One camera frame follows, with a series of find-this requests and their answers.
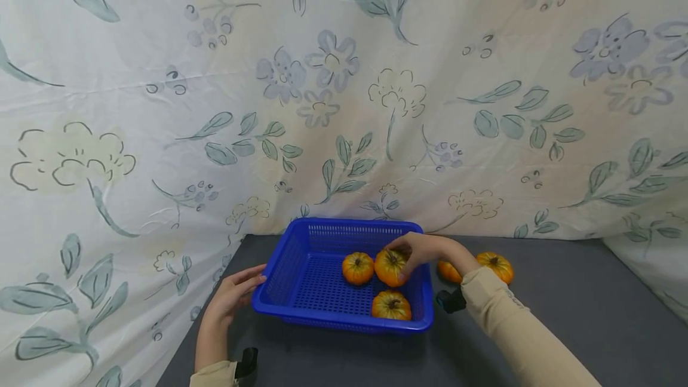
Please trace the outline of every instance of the floral fabric backdrop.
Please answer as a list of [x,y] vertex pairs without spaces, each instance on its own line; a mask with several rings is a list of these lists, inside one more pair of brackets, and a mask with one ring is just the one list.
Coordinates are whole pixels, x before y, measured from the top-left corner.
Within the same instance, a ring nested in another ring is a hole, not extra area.
[[5,385],[153,386],[304,216],[604,238],[688,320],[683,0],[0,0],[0,82]]

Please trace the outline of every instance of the mini pumpkin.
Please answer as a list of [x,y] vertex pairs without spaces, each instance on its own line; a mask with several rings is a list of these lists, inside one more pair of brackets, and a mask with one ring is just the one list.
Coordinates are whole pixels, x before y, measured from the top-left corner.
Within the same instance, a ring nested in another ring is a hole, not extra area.
[[391,320],[411,320],[411,305],[398,291],[381,291],[373,299],[373,317]]
[[400,251],[385,248],[375,257],[375,273],[380,281],[388,286],[401,287],[408,278],[399,279],[399,273],[408,259],[408,256]]
[[511,268],[511,263],[504,259],[504,257],[487,251],[480,253],[475,258],[479,264],[488,266],[488,268],[492,269],[494,273],[497,274],[497,277],[503,282],[510,284],[514,279],[514,271]]
[[342,262],[342,274],[351,284],[362,285],[373,277],[373,259],[366,253],[353,253]]
[[463,280],[459,271],[457,271],[450,262],[440,260],[437,262],[437,270],[440,273],[440,277],[447,281],[461,283]]

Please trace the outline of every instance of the blue flower pattern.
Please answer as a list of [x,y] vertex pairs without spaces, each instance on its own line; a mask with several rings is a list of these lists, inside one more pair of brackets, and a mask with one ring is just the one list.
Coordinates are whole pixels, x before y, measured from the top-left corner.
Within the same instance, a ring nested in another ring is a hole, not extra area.
[[638,58],[648,46],[647,32],[633,30],[633,23],[624,14],[604,31],[588,29],[580,35],[573,46],[580,61],[569,75],[572,78],[583,76],[583,83],[595,82],[605,74],[612,79],[620,78],[628,63]]
[[356,53],[356,41],[344,38],[337,42],[337,37],[330,30],[323,30],[318,34],[320,52],[305,56],[305,64],[318,71],[316,82],[318,87],[326,88],[332,85],[334,91],[342,93],[349,83],[349,78],[361,69]]
[[268,99],[276,99],[284,105],[294,98],[300,101],[302,92],[300,88],[305,83],[305,69],[298,61],[291,61],[289,53],[280,47],[272,61],[261,59],[256,66],[256,78],[268,83],[263,96]]

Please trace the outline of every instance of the gray table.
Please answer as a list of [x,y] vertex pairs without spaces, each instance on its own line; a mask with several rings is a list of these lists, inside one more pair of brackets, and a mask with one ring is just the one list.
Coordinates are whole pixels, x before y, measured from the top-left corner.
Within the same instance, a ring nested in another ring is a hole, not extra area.
[[[455,237],[514,266],[511,289],[605,387],[685,387],[688,327],[600,241]],[[248,236],[225,275],[267,262],[278,236]],[[448,288],[433,278],[435,292]],[[188,386],[200,317],[158,386]],[[259,349],[253,386],[518,386],[466,311],[411,337],[364,336],[285,324],[250,309],[228,332],[230,356]]]

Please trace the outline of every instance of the printed flower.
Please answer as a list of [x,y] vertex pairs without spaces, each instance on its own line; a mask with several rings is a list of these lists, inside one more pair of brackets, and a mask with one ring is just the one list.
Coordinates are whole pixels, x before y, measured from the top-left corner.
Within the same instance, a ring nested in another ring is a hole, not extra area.
[[173,251],[163,251],[155,257],[153,262],[153,267],[158,272],[167,270],[167,266],[172,265],[175,262],[175,252]]
[[649,103],[654,105],[669,105],[674,101],[674,94],[661,84],[671,76],[671,67],[661,66],[647,73],[644,66],[636,65],[629,69],[630,83],[612,84],[605,88],[604,93],[610,96],[610,111],[628,109],[632,115],[638,115]]
[[337,46],[337,37],[329,30],[318,34],[318,44],[321,53],[310,53],[305,56],[305,64],[318,70],[316,83],[325,88],[334,84],[334,91],[341,93],[349,82],[349,76],[354,76],[361,68],[356,53],[356,41],[346,38]]
[[393,108],[399,116],[416,118],[425,110],[425,86],[413,85],[413,73],[403,70],[395,73],[391,69],[385,69],[377,76],[377,84],[368,88],[368,97],[371,102],[381,102],[386,108]]
[[263,92],[263,96],[268,99],[276,99],[284,105],[289,103],[289,99],[294,97],[300,100],[302,94],[300,88],[305,83],[305,69],[297,61],[291,61],[291,56],[280,47],[275,53],[275,60],[270,62],[261,59],[256,66],[256,78],[265,80],[268,86]]
[[625,64],[635,60],[649,45],[645,30],[633,30],[632,22],[620,16],[604,31],[588,29],[584,31],[573,51],[581,61],[571,69],[572,78],[584,76],[586,80],[597,81],[605,73],[620,78],[626,71]]
[[494,197],[490,191],[482,191],[480,193],[466,191],[461,192],[458,196],[452,194],[447,202],[461,216],[469,214],[474,217],[480,216],[487,220],[497,216],[497,211],[504,203],[504,200]]
[[397,194],[399,191],[394,184],[385,184],[380,188],[380,194]]
[[95,136],[78,121],[55,132],[24,130],[18,149],[23,160],[12,165],[10,177],[31,192],[74,189],[88,179],[114,183],[136,165],[116,134]]
[[655,28],[655,36],[661,40],[670,42],[664,50],[657,55],[657,62],[670,65],[683,60],[679,70],[683,78],[688,79],[688,22],[667,21]]
[[297,110],[297,115],[305,118],[305,126],[309,129],[327,127],[330,124],[330,116],[339,112],[339,105],[331,103],[332,92],[328,89],[320,92],[320,96],[308,90],[304,97],[311,105],[302,106]]
[[226,223],[228,225],[239,223],[242,215],[249,217],[260,215],[261,218],[267,219],[270,216],[270,202],[262,201],[256,196],[251,196],[246,203],[239,203],[234,206],[232,215],[227,217]]

